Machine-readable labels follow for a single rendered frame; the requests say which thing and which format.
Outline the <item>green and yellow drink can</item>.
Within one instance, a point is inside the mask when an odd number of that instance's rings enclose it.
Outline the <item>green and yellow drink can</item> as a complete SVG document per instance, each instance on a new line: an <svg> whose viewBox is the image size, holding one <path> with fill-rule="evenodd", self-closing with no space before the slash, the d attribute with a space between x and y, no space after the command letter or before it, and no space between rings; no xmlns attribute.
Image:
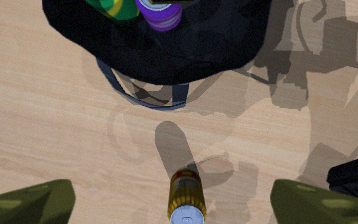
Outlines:
<svg viewBox="0 0 358 224"><path fill-rule="evenodd" d="M134 0L85 0L111 21L119 25L132 23L140 10Z"/></svg>

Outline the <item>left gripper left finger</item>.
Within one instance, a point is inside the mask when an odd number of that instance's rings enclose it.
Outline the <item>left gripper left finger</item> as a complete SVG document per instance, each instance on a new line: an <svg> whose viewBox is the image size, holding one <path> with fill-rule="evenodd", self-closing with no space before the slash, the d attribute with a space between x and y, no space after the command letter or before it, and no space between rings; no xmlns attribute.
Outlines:
<svg viewBox="0 0 358 224"><path fill-rule="evenodd" d="M2 193L0 224L68 224L75 201L76 195L69 179Z"/></svg>

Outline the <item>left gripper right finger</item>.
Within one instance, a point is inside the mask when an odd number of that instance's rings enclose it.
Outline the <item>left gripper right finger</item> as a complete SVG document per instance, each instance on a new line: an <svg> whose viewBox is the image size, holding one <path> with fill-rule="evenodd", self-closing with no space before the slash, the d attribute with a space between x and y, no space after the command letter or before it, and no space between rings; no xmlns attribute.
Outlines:
<svg viewBox="0 0 358 224"><path fill-rule="evenodd" d="M358 224L357 197L305 183L276 179L270 202L278 224Z"/></svg>

